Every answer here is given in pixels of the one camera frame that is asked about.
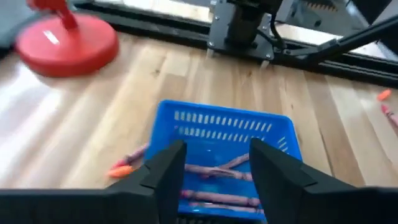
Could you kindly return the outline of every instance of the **crayon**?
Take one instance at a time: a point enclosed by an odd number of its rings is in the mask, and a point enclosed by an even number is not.
[[[240,207],[240,206],[230,206],[230,205],[222,205],[222,204],[215,204],[215,203],[206,203],[206,202],[191,202],[189,203],[190,206],[193,207],[205,207],[205,208],[223,208],[237,212],[251,212],[251,213],[261,213],[264,214],[263,209],[259,208],[249,208],[249,207]]]
[[[398,127],[398,116],[391,111],[390,107],[382,104],[381,111]]]
[[[186,199],[206,200],[209,202],[228,203],[245,207],[257,207],[261,204],[258,198],[249,198],[238,195],[227,195],[211,192],[196,192],[193,190],[182,190],[181,196]]]
[[[116,169],[118,167],[122,167],[122,166],[128,166],[129,164],[126,161],[126,158],[120,159],[118,160],[115,164],[112,165],[110,170]]]
[[[233,167],[236,167],[237,165],[242,164],[243,162],[246,162],[249,160],[249,153],[243,154],[242,156],[238,156],[237,158],[227,162],[226,164],[216,166],[221,169],[230,169]],[[209,175],[202,175],[202,178],[209,178]]]
[[[251,173],[244,173],[235,170],[221,169],[218,167],[204,167],[198,165],[185,165],[185,171],[196,174],[215,175],[217,177],[232,177],[238,180],[253,181]]]

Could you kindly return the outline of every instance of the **red lamp base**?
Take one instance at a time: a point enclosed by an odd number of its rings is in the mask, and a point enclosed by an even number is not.
[[[105,21],[74,14],[78,27],[67,30],[58,16],[35,22],[19,34],[16,50],[33,71],[71,77],[98,70],[119,51],[118,37]]]

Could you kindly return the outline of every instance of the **black metal frame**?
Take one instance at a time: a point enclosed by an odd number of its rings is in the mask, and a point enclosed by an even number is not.
[[[74,8],[78,12],[102,18],[120,32],[199,49],[214,47],[209,44],[212,24],[207,22],[102,2],[76,2]],[[274,48],[271,58],[265,53],[260,57],[236,50],[221,50],[220,52],[259,62],[269,60],[270,63],[276,65],[397,88],[398,62],[348,52],[377,40],[381,35],[395,28],[397,21],[398,16],[359,31],[355,35],[331,40],[319,46],[284,39],[286,50]],[[0,47],[0,55],[5,55],[9,49],[10,47],[3,48],[2,51]]]

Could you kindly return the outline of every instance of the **cable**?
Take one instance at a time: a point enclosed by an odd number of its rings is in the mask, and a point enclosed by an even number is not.
[[[272,37],[270,37],[269,35],[263,33],[261,30],[257,30],[257,33],[263,37],[264,39],[266,39],[273,47],[279,47],[278,46],[278,41],[273,39]]]
[[[271,21],[270,21],[271,32],[273,33],[274,37],[277,39],[279,48],[281,50],[283,50],[286,48],[286,44],[285,44],[284,40],[280,37],[278,31],[276,30],[275,20],[276,20],[276,12],[273,11],[271,13]]]
[[[287,24],[285,21],[275,20],[276,25]]]

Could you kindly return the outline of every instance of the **red crayon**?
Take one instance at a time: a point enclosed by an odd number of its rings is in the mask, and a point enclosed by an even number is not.
[[[114,170],[114,169],[122,167],[122,166],[128,166],[128,163],[126,162],[126,158],[118,160],[115,164],[112,165],[111,170]]]
[[[381,105],[381,111],[398,127],[398,116],[385,104]]]

